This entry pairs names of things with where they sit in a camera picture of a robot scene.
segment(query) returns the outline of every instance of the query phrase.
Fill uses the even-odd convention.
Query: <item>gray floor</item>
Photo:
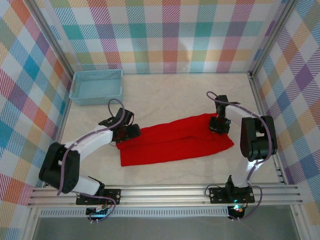
[[[298,240],[289,206],[261,206],[242,222],[226,217],[40,218],[33,240]]]

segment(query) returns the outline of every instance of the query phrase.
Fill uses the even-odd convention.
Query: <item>red towel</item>
[[[212,155],[234,145],[227,134],[211,132],[216,113],[191,116],[141,129],[141,135],[118,143],[121,166],[164,163]]]

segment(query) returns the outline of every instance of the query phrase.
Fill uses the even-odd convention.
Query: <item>light blue basket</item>
[[[122,69],[77,71],[69,97],[79,106],[107,104],[110,99],[122,101],[122,76]]]

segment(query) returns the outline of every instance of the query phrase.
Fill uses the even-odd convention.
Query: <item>vent grille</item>
[[[105,214],[94,214],[95,217],[104,217]],[[166,217],[226,217],[228,208],[217,207],[117,207],[110,217],[138,217],[138,218],[166,218]],[[41,218],[77,218],[87,217],[86,209],[60,208],[52,210],[43,208],[40,213]]]

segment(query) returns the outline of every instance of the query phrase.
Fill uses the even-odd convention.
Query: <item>marble surface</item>
[[[123,104],[132,111],[141,128],[216,111],[207,91],[227,95],[251,111],[258,112],[246,74],[146,74],[123,76]],[[112,104],[117,113],[119,104]],[[77,106],[72,103],[62,143],[76,140],[109,118],[106,105]],[[105,145],[81,162],[82,174],[106,185],[160,185],[225,183],[241,158],[240,127],[230,125],[229,137],[235,145],[206,156],[179,161],[121,167],[120,152]],[[252,178],[254,183],[277,183],[272,160]]]

